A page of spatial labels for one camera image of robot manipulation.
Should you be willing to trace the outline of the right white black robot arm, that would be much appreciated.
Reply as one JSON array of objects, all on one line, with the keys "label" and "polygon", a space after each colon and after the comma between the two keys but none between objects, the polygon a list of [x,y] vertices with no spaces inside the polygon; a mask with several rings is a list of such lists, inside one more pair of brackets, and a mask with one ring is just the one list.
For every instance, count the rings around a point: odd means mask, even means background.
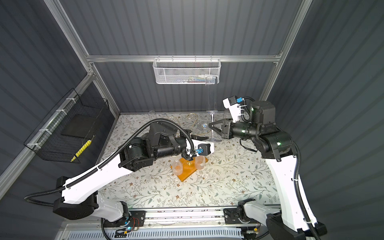
[{"label": "right white black robot arm", "polygon": [[250,140],[254,152],[265,159],[275,182],[281,209],[259,204],[255,199],[240,201],[238,218],[256,220],[267,227],[275,240],[319,240],[326,226],[313,214],[301,182],[301,152],[292,137],[276,124],[276,108],[268,101],[252,101],[236,96],[223,100],[230,119],[210,123],[223,139]]}]

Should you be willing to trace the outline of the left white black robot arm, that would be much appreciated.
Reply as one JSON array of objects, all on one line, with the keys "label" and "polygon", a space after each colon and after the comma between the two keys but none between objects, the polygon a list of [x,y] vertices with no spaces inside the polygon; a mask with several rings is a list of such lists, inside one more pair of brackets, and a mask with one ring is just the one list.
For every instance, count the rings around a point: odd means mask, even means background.
[{"label": "left white black robot arm", "polygon": [[103,218],[113,225],[128,225],[132,218],[124,202],[102,197],[98,190],[120,177],[152,166],[157,159],[181,156],[192,161],[214,152],[214,144],[167,119],[154,119],[140,127],[103,162],[63,182],[61,197],[53,212],[68,220],[89,216]]}]

